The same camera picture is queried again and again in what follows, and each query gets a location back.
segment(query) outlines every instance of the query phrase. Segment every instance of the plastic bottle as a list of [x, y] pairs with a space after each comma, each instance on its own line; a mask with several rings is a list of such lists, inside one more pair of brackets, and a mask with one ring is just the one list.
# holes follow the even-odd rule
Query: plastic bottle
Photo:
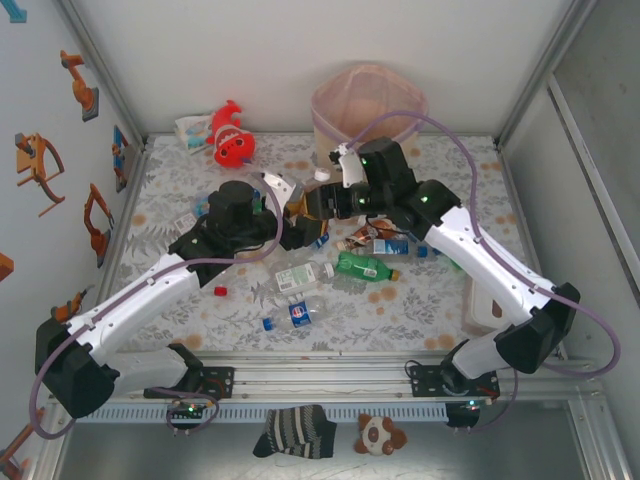
[[390, 269], [377, 258], [355, 255], [351, 252], [340, 252], [336, 270], [369, 282], [382, 280], [395, 282], [400, 278], [400, 272]]
[[272, 330], [295, 330], [329, 316], [329, 310], [322, 297], [305, 298], [278, 309], [273, 315], [262, 319], [262, 326], [267, 332]]
[[323, 183], [326, 183], [331, 178], [331, 172], [326, 168], [316, 168], [313, 172], [313, 178], [305, 183], [297, 182], [296, 187], [287, 202], [287, 208], [292, 215], [297, 215], [302, 207], [302, 201], [304, 194], [310, 192], [316, 187], [319, 187]]
[[323, 236], [321, 236], [320, 238], [318, 238], [315, 242], [313, 242], [311, 245], [309, 245], [309, 249], [311, 249], [312, 252], [315, 252], [317, 250], [320, 250], [325, 243], [327, 243], [329, 241], [329, 232], [325, 233]]
[[289, 266], [283, 265], [282, 262], [276, 262], [271, 270], [278, 283], [278, 289], [283, 295], [294, 295], [312, 290], [322, 280], [333, 278], [335, 275], [333, 265], [330, 263], [320, 266], [316, 262], [306, 262], [301, 265]]
[[310, 192], [316, 187], [319, 187], [323, 183], [327, 183], [331, 180], [331, 172], [326, 168], [316, 168], [313, 172], [313, 178], [304, 184], [304, 191]]
[[352, 250], [358, 255], [389, 255], [394, 259], [418, 257], [425, 258], [429, 253], [426, 245], [419, 245], [409, 240], [385, 240], [376, 238], [362, 247]]
[[209, 213], [209, 193], [198, 192], [193, 200], [191, 200], [191, 209], [196, 218]]

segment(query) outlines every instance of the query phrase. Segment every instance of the red toy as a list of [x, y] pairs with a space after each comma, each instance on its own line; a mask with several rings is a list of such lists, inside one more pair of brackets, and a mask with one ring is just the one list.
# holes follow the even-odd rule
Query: red toy
[[242, 109], [233, 100], [227, 100], [227, 105], [213, 115], [211, 121], [212, 135], [207, 143], [215, 146], [213, 157], [223, 167], [240, 168], [251, 163], [251, 157], [256, 149], [256, 141], [246, 130], [241, 130], [240, 119], [232, 119], [234, 113]]

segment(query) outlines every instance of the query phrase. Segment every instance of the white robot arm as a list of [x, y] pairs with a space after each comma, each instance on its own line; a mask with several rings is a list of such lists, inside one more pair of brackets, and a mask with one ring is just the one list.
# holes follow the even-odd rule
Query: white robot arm
[[[460, 200], [440, 182], [416, 182], [396, 142], [382, 138], [363, 145], [357, 155], [346, 150], [336, 153], [332, 160], [340, 164], [345, 184], [322, 185], [307, 193], [309, 218], [321, 222], [334, 216], [388, 215], [399, 228], [458, 263], [492, 295], [510, 321], [500, 331], [462, 342], [447, 355], [441, 367], [442, 379], [449, 388], [464, 390], [469, 381], [506, 367], [533, 373], [566, 336], [575, 312], [530, 289], [489, 255], [474, 238], [469, 211]], [[265, 180], [275, 190], [278, 203], [284, 205], [294, 186], [278, 176], [266, 175]], [[233, 258], [242, 248], [274, 238], [275, 215], [269, 209], [254, 215], [252, 200], [253, 189], [248, 184], [223, 184], [209, 197], [206, 222], [199, 220], [134, 283], [66, 326], [51, 319], [38, 329], [36, 371], [70, 335], [90, 327], [44, 375], [44, 383], [72, 417], [92, 413], [114, 392], [178, 386], [195, 391], [198, 365], [202, 364], [183, 346], [140, 354], [116, 352], [169, 304], [203, 287], [228, 265], [176, 267], [158, 278], [159, 271], [190, 259]], [[266, 205], [275, 208], [272, 202]], [[570, 284], [555, 287], [486, 232], [481, 233], [503, 261], [533, 284], [579, 300], [579, 293]], [[128, 295], [142, 284], [146, 284], [144, 288]], [[107, 308], [108, 313], [94, 324], [94, 317]]]

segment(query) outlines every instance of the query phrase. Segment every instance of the white wall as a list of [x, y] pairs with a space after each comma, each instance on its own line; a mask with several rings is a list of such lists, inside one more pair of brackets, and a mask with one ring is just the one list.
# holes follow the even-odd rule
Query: white wall
[[569, 0], [76, 0], [143, 129], [228, 98], [260, 131], [309, 131], [331, 75], [382, 63], [458, 132], [498, 134]]
[[598, 3], [554, 75], [624, 232], [612, 228], [631, 243], [625, 255], [640, 285], [639, 23], [640, 2]]
[[[622, 342], [618, 367], [604, 377], [608, 400], [635, 475], [640, 475], [640, 310], [553, 104], [540, 92], [509, 141], [505, 159], [522, 202], [543, 273], [569, 281], [581, 303], [611, 323]], [[578, 314], [566, 340], [570, 355], [611, 358], [611, 342]]]
[[[27, 400], [34, 379], [37, 327], [88, 284], [100, 285], [102, 270], [83, 224], [89, 183], [100, 189], [116, 222], [127, 190], [115, 192], [111, 143], [113, 125], [124, 128], [100, 92], [99, 116], [87, 123], [71, 90], [71, 75], [60, 64], [60, 50], [77, 52], [53, 2], [21, 0], [26, 24], [9, 24], [0, 12], [0, 252], [15, 262], [15, 271], [0, 282], [0, 448], [28, 423]], [[91, 72], [79, 71], [89, 86]], [[16, 173], [14, 134], [38, 132], [56, 147], [65, 173], [53, 179], [51, 189], [66, 199], [42, 218], [50, 204], [35, 182], [21, 187], [27, 176]], [[48, 173], [53, 171], [45, 155]], [[94, 225], [108, 228], [105, 216], [94, 207]], [[85, 299], [92, 306], [95, 288]]]

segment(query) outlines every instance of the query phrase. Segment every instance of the stuffed animal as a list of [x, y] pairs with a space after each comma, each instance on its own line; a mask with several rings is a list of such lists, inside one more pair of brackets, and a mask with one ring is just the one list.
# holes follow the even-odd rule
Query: stuffed animal
[[358, 453], [371, 455], [391, 455], [394, 450], [404, 447], [407, 436], [393, 426], [389, 417], [372, 417], [361, 413], [358, 417], [360, 437], [355, 444]]

